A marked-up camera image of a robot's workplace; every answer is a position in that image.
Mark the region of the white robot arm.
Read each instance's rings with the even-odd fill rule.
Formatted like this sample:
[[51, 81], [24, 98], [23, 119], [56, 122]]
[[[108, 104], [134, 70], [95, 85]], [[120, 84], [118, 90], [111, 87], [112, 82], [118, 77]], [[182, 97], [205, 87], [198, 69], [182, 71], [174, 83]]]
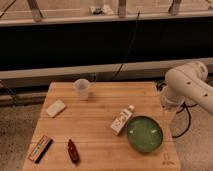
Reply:
[[206, 83], [207, 76], [208, 69], [200, 61], [189, 62], [166, 72], [166, 86], [160, 92], [160, 102], [167, 123], [173, 120], [186, 98], [213, 115], [213, 87]]

